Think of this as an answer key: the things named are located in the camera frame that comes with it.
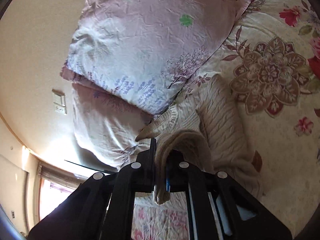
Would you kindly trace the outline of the beige cable-knit sweater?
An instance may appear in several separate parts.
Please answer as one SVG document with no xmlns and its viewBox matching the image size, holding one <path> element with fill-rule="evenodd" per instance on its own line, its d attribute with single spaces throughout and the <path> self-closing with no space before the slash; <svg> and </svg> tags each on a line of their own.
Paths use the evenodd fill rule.
<svg viewBox="0 0 320 240">
<path fill-rule="evenodd" d="M 251 195 L 260 199 L 263 186 L 259 172 L 252 165 L 242 120 L 231 90 L 219 74 L 195 95 L 168 108 L 136 137 L 139 143 L 157 140 L 155 154 L 156 182 L 154 201 L 170 200 L 165 189 L 165 165 L 171 150 L 201 170 L 227 172 Z"/>
</svg>

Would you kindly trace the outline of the black monitor screen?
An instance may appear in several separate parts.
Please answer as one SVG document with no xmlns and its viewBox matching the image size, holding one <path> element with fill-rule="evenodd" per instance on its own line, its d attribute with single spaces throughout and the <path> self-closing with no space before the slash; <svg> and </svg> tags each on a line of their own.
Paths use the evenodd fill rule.
<svg viewBox="0 0 320 240">
<path fill-rule="evenodd" d="M 82 167 L 82 168 L 86 168 L 86 169 L 95 171 L 95 172 L 101 172 L 101 173 L 103 173 L 103 174 L 108 174 L 108 175 L 109 175 L 109 174 L 115 174 L 115 173 L 117 173 L 117 171 L 101 170 L 101 169 L 91 168 L 91 167 L 87 167 L 87 166 L 84 166 L 84 165 L 81 165 L 81 164 L 77 164 L 77 163 L 74 163 L 74 162 L 72 162 L 72 161 L 68 161 L 68 160 L 65 160 L 65 161 L 68 162 L 68 163 L 71 163 L 71 164 L 80 166 L 80 167 Z"/>
</svg>

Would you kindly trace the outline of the pink floral left pillow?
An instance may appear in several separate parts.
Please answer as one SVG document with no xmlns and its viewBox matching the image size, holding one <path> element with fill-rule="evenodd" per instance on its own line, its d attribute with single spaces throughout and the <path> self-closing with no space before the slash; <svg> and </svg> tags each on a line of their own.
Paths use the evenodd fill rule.
<svg viewBox="0 0 320 240">
<path fill-rule="evenodd" d="M 74 135 L 102 163 L 121 169 L 153 116 L 105 91 L 72 84 Z"/>
</svg>

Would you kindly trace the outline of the pink lavender right pillow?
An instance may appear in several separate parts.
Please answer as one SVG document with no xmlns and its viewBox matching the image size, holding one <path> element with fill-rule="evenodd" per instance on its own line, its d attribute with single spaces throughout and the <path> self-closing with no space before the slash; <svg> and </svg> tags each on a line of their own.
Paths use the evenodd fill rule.
<svg viewBox="0 0 320 240">
<path fill-rule="evenodd" d="M 223 44 L 250 0 L 85 0 L 61 70 L 152 115 Z"/>
</svg>

